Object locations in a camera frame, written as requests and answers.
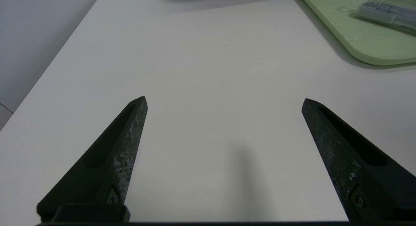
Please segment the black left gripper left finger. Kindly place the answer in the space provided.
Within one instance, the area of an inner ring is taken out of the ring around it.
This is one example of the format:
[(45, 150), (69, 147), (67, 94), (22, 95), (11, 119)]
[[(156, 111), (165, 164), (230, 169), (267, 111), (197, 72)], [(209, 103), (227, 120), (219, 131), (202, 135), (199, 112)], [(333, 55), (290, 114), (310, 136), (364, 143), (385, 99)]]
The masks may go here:
[(147, 116), (146, 97), (128, 103), (37, 204), (42, 223), (126, 223), (125, 206)]

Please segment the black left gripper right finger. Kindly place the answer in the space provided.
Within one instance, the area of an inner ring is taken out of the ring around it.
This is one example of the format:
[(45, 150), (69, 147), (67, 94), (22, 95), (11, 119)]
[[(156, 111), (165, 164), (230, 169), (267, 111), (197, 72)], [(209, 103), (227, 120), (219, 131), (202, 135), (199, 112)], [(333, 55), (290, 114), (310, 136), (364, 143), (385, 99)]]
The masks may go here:
[(355, 223), (415, 223), (416, 178), (323, 104), (302, 114), (345, 214)]

